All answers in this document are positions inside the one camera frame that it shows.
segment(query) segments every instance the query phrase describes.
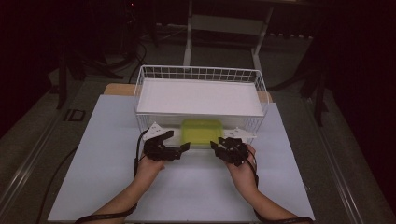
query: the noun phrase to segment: white table surface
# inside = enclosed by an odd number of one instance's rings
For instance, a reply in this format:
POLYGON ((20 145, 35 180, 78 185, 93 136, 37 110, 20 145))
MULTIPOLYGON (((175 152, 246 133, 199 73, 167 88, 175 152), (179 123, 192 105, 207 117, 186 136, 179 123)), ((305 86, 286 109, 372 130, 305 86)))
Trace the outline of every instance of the white table surface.
MULTIPOLYGON (((125 188, 133 179, 139 134, 133 97, 102 95, 49 221, 74 221, 90 215, 125 188)), ((270 104, 257 135, 252 145, 257 150, 260 191, 294 214, 314 218, 276 104, 270 104)), ((165 167, 126 221, 258 220, 213 150, 191 149, 182 154, 181 160, 168 162, 165 167)))

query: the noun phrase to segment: white sheet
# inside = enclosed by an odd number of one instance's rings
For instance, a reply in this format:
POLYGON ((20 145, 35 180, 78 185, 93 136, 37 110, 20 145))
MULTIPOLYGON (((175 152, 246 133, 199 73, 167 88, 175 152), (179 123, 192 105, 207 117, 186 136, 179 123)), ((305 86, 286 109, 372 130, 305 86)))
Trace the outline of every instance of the white sheet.
POLYGON ((166 78, 145 78, 137 112, 264 116, 254 83, 166 78))
MULTIPOLYGON (((139 131, 133 98, 102 95, 49 214, 49 221, 87 216, 130 181, 139 131)), ((259 189, 298 216, 314 218, 276 104, 252 144, 257 149, 259 189)), ((239 195, 211 149, 191 149, 168 162, 136 211, 135 222, 251 222, 252 208, 239 195)))

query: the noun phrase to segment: wire basket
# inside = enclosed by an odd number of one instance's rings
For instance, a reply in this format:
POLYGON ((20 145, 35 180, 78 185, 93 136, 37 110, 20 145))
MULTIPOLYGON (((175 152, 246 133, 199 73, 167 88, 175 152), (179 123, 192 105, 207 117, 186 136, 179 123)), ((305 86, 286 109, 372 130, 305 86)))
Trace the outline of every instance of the wire basket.
POLYGON ((222 67, 198 67, 198 66, 162 66, 162 65, 143 65, 140 67, 139 77, 136 81, 134 90, 134 110, 136 113, 139 129, 141 132, 148 129, 153 122, 161 126, 177 128, 184 119, 218 119, 225 129, 239 128, 255 134, 268 111, 269 95, 265 89, 262 73, 259 70, 222 68, 222 67), (142 104, 142 94, 144 94, 145 81, 149 80, 172 80, 197 82, 201 84, 215 84, 217 87, 235 83, 246 83, 255 90, 253 93, 258 97, 260 116, 241 116, 241 115, 222 115, 202 113, 146 113, 139 111, 139 104, 142 104))

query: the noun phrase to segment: dark background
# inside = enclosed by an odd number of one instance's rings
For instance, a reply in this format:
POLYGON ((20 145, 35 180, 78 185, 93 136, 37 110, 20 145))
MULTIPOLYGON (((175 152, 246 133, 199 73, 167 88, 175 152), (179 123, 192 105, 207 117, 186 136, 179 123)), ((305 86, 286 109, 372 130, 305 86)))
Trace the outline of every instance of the dark background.
MULTIPOLYGON (((119 44, 119 40, 111 39, 120 35, 120 29, 111 27, 122 26, 130 19, 125 19, 122 5, 125 2, 92 2, 97 10, 109 8, 108 14, 102 15, 102 19, 108 20, 99 20, 101 17, 94 20, 89 12, 92 5, 84 1, 0 3, 0 136, 50 89, 47 74, 58 67, 60 27, 67 31, 64 34, 74 38, 77 47, 93 58, 103 56, 103 41, 119 44)), ((329 1, 311 3, 326 5, 329 1)), ((157 1, 157 4, 156 22, 186 24, 187 1, 157 1)), ((222 13, 222 8, 217 7, 216 11, 222 13)), ((260 17, 262 8, 256 9, 237 11, 260 17)), ((209 9, 201 6, 200 10, 209 9)), ((318 56, 329 65, 327 87, 332 89, 380 188, 396 211, 393 192, 396 181, 392 175, 396 170, 395 3, 343 2, 341 8, 332 9, 329 14, 323 10, 326 9, 278 6, 269 31, 284 34, 286 38, 291 34, 315 37, 307 57, 318 56)))

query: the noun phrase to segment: white wire basket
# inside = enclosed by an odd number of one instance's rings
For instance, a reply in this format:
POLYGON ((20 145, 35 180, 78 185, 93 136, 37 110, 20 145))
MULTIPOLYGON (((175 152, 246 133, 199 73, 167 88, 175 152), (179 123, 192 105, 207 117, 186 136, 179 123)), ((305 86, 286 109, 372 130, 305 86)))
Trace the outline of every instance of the white wire basket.
POLYGON ((177 131, 185 119, 216 119, 224 132, 242 129, 255 135, 269 98, 259 70, 143 65, 134 110, 141 132, 154 122, 177 131))

